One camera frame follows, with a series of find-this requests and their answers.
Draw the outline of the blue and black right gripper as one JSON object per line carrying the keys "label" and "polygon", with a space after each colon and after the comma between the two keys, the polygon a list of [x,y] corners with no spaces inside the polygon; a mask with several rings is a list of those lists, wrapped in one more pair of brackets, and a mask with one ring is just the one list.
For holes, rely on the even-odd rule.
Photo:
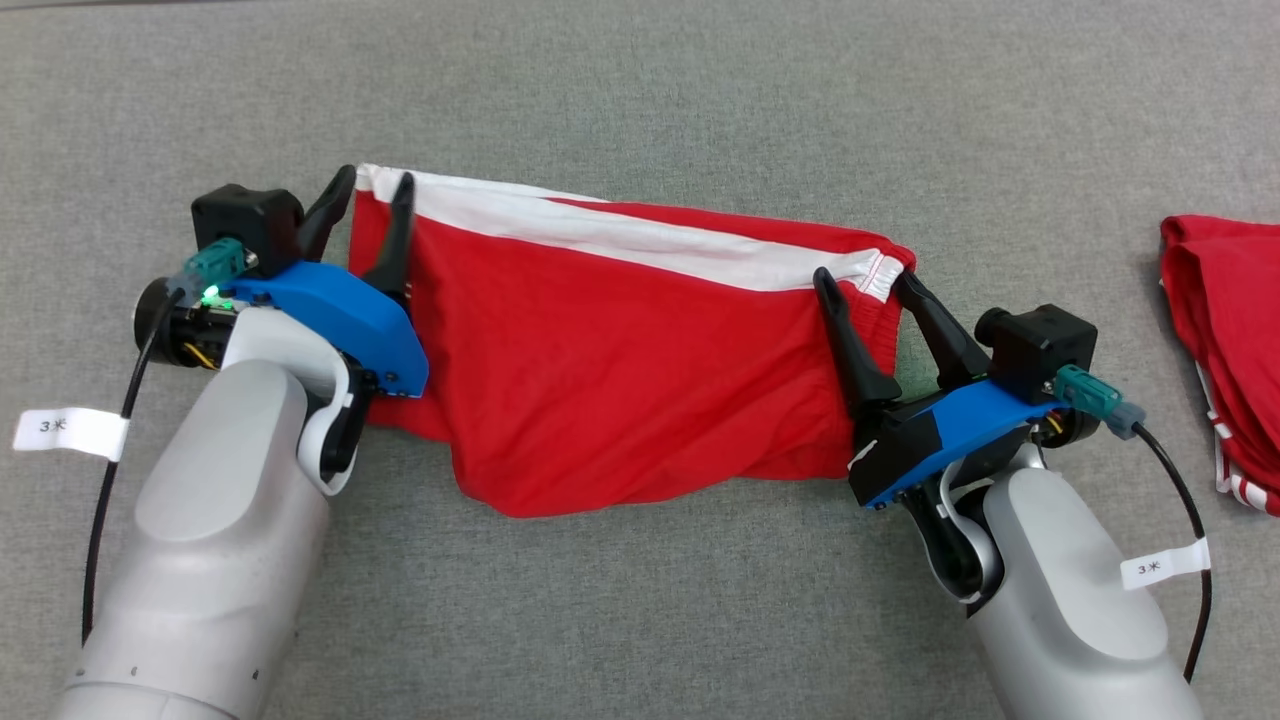
{"label": "blue and black right gripper", "polygon": [[[827,268],[815,269],[813,286],[847,415],[882,411],[900,398],[899,383],[879,369],[856,333],[850,304]],[[867,509],[890,503],[950,464],[1062,407],[1056,398],[1027,404],[992,380],[978,382],[989,370],[989,357],[913,272],[899,275],[893,292],[925,340],[938,370],[937,386],[955,391],[904,419],[884,414],[872,428],[847,471],[858,503]]]}

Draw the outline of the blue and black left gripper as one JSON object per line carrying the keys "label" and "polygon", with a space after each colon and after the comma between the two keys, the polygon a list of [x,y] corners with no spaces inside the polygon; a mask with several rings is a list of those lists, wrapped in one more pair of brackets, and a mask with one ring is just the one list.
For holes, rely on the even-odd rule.
{"label": "blue and black left gripper", "polygon": [[335,224],[355,191],[355,165],[338,168],[305,210],[298,201],[294,247],[302,261],[273,278],[236,278],[236,299],[276,307],[320,334],[337,350],[379,375],[387,395],[417,398],[429,365],[408,313],[410,255],[415,231],[415,181],[406,172],[390,200],[390,224],[378,260],[361,279],[320,263]]}

